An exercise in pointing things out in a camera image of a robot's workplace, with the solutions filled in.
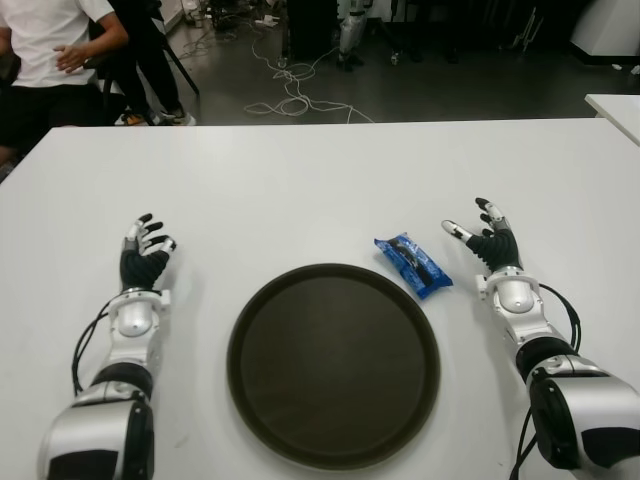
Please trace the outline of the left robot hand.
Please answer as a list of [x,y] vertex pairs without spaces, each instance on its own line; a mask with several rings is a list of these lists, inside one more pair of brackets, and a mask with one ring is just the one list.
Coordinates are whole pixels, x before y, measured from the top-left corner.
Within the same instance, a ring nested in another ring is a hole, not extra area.
[[120,283],[123,291],[152,290],[164,272],[177,243],[166,234],[157,232],[164,227],[151,213],[134,221],[127,230],[119,261]]

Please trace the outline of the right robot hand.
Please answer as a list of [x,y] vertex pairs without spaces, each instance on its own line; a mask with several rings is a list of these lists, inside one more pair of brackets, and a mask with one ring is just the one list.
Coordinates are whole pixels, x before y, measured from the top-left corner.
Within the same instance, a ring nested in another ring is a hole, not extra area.
[[481,210],[480,219],[487,225],[480,234],[475,234],[461,225],[443,220],[444,231],[464,244],[476,255],[492,273],[512,267],[522,270],[517,240],[507,220],[495,203],[476,198],[475,203]]

